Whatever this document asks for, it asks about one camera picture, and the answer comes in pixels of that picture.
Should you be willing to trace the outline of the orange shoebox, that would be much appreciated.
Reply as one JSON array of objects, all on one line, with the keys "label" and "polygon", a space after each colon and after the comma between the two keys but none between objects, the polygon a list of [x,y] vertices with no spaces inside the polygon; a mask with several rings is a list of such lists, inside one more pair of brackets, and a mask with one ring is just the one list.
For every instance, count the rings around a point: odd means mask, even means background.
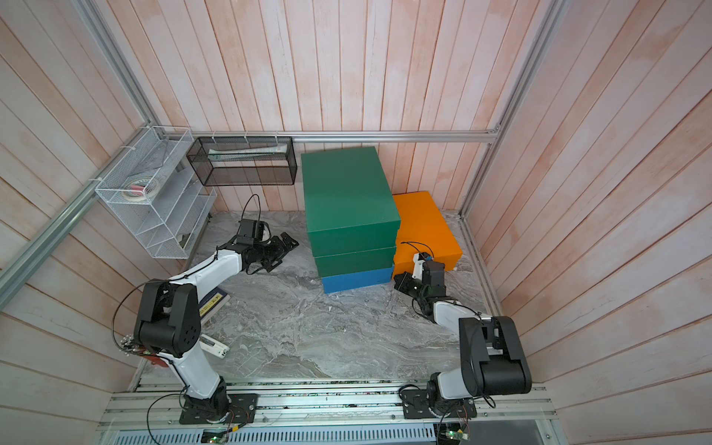
[{"label": "orange shoebox", "polygon": [[413,257],[418,252],[432,255],[443,263],[446,271],[453,271],[463,252],[432,196],[426,191],[394,196],[400,215],[400,229],[396,238],[393,275],[415,268]]}]

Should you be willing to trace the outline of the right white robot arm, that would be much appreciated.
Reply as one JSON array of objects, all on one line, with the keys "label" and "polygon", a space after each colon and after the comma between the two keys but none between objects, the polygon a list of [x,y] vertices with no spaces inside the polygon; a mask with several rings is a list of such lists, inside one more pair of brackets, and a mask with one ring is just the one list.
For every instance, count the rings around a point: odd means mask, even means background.
[{"label": "right white robot arm", "polygon": [[454,333],[459,341],[459,365],[430,376],[424,389],[413,384],[399,390],[404,415],[447,418],[469,415],[483,400],[495,407],[495,396],[527,394],[532,377],[512,318],[471,309],[447,295],[445,266],[417,254],[413,272],[394,276],[395,289],[412,298],[415,313]]}]

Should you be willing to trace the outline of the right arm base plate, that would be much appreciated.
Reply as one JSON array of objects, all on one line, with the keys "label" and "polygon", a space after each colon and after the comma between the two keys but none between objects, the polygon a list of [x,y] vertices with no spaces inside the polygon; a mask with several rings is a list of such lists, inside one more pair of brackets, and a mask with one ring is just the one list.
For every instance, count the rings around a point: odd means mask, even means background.
[{"label": "right arm base plate", "polygon": [[469,420],[477,416],[473,400],[440,400],[427,389],[416,385],[405,385],[398,390],[405,419],[461,419]]}]

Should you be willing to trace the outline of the blue shoebox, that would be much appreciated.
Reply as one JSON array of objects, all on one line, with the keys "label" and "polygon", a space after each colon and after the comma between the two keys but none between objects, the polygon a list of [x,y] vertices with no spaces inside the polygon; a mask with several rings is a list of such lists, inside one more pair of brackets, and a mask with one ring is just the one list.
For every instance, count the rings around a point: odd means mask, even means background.
[{"label": "blue shoebox", "polygon": [[375,269],[359,273],[341,274],[340,276],[328,276],[322,279],[322,285],[326,294],[337,293],[362,287],[372,287],[389,283],[392,278],[394,267]]}]

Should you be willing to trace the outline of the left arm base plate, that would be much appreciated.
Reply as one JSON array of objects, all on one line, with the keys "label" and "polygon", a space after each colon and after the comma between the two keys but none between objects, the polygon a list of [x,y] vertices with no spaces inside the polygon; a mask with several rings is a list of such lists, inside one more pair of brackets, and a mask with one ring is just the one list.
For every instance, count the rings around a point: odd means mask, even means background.
[{"label": "left arm base plate", "polygon": [[185,396],[179,424],[251,424],[254,422],[258,399],[256,393],[216,393],[205,400]]}]

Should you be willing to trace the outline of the large green shoebox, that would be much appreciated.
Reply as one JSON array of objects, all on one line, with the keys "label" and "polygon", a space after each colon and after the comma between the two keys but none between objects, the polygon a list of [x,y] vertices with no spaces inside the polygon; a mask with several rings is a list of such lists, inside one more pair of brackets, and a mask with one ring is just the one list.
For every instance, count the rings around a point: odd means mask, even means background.
[{"label": "large green shoebox", "polygon": [[393,267],[397,248],[376,248],[314,258],[320,277],[342,276]]}]

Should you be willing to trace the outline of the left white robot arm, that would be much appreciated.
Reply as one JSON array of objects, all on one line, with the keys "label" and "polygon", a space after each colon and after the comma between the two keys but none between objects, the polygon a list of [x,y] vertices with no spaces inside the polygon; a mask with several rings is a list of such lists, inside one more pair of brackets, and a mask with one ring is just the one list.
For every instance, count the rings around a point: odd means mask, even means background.
[{"label": "left white robot arm", "polygon": [[256,272],[272,272],[298,245],[287,233],[273,235],[266,222],[242,219],[237,233],[209,259],[179,276],[139,286],[143,291],[133,334],[114,343],[126,354],[172,369],[183,384],[182,424],[220,424],[235,413],[224,378],[200,346],[200,302],[225,280],[250,274],[254,264]]}]

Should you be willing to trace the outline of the small green shoebox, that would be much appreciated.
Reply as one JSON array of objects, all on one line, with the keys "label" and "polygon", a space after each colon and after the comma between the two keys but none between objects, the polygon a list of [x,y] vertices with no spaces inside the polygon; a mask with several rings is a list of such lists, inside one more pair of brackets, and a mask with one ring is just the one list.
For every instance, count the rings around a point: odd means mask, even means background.
[{"label": "small green shoebox", "polygon": [[315,256],[395,246],[401,217],[375,148],[305,153],[301,171]]}]

